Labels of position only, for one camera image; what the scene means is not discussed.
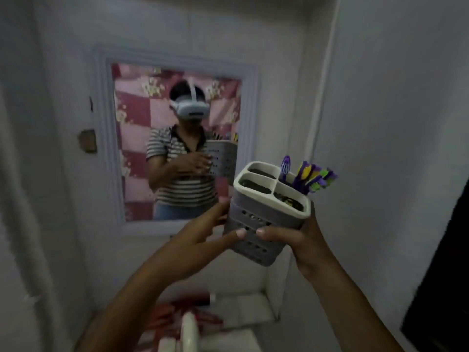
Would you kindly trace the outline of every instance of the hand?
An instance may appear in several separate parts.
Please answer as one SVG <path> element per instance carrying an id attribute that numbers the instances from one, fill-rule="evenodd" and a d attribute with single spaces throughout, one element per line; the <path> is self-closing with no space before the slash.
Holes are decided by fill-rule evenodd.
<path id="1" fill-rule="evenodd" d="M 298 269 L 307 280 L 313 278 L 323 263 L 335 260 L 316 221 L 314 207 L 300 231 L 268 226 L 258 229 L 257 235 L 263 240 L 288 244 L 293 250 Z"/>
<path id="2" fill-rule="evenodd" d="M 191 220 L 150 258 L 151 264 L 160 268 L 159 276 L 165 284 L 172 284 L 197 273 L 233 243 L 246 236 L 246 230 L 239 229 L 212 241 L 205 241 L 215 226 L 225 224 L 229 207 L 229 202 L 218 203 Z"/>
<path id="3" fill-rule="evenodd" d="M 176 167 L 178 172 L 204 174 L 212 165 L 210 158 L 208 154 L 203 152 L 191 152 L 172 159 L 170 163 Z"/>

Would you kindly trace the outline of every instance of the black collar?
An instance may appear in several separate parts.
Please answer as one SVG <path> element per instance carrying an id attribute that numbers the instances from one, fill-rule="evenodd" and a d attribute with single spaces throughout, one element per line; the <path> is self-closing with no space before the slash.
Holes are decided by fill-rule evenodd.
<path id="1" fill-rule="evenodd" d="M 181 137 L 179 137 L 179 135 L 177 134 L 176 127 L 177 127 L 177 125 L 174 125 L 171 128 L 171 136 L 176 137 L 177 140 L 184 145 L 184 147 L 186 148 L 187 153 L 190 153 L 191 150 L 189 149 L 189 147 L 187 147 L 186 142 Z M 203 147 L 203 145 L 205 144 L 205 142 L 207 141 L 207 139 L 205 137 L 205 130 L 203 129 L 202 126 L 199 126 L 199 131 L 200 131 L 200 137 L 199 137 L 199 142 L 197 143 L 196 151 L 201 149 Z"/>

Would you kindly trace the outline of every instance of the person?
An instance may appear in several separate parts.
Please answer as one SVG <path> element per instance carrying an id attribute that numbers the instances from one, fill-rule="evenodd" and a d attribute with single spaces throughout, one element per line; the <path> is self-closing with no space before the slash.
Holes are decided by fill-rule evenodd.
<path id="1" fill-rule="evenodd" d="M 147 142 L 147 179 L 156 192 L 154 220 L 192 219 L 218 201 L 214 178 L 207 175 L 206 141 L 218 139 L 201 126 L 210 105 L 201 88 L 181 81 L 171 88 L 170 107 L 178 124 L 153 129 Z"/>
<path id="2" fill-rule="evenodd" d="M 228 210 L 229 202 L 215 205 L 156 251 L 106 308 L 83 351 L 132 351 L 161 292 L 200 271 L 246 236 L 246 230 L 239 229 L 205 241 L 215 226 L 226 221 Z M 332 254 L 314 213 L 300 231 L 268 226 L 257 234 L 291 246 L 298 269 L 319 296 L 343 352 L 403 352 Z"/>

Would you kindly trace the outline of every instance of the white mirror frame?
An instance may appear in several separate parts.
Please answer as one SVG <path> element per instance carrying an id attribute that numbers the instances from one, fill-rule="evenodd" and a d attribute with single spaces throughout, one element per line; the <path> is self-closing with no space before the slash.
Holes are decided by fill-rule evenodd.
<path id="1" fill-rule="evenodd" d="M 124 195 L 117 133 L 115 130 L 114 81 L 111 64 L 126 63 L 154 66 L 163 69 L 190 71 L 215 77 L 242 81 L 239 145 L 236 173 L 254 160 L 256 109 L 259 88 L 259 71 L 256 66 L 198 58 L 148 50 L 127 49 L 118 46 L 97 46 L 93 49 L 90 72 L 92 99 L 97 136 L 97 155 L 104 165 L 109 180 L 106 187 L 114 213 L 115 227 L 120 234 L 132 236 L 173 235 L 188 220 L 129 221 L 125 220 Z"/>

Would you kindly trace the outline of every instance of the black hair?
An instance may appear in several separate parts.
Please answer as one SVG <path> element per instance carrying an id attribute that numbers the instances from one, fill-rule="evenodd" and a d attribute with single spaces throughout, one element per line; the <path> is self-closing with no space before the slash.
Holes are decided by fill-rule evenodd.
<path id="1" fill-rule="evenodd" d="M 203 93 L 203 90 L 196 85 L 194 85 L 194 87 L 196 88 L 197 100 L 205 102 L 205 94 Z M 169 98 L 173 101 L 176 101 L 179 97 L 183 95 L 191 95 L 191 87 L 185 80 L 174 84 L 171 90 L 169 91 Z"/>

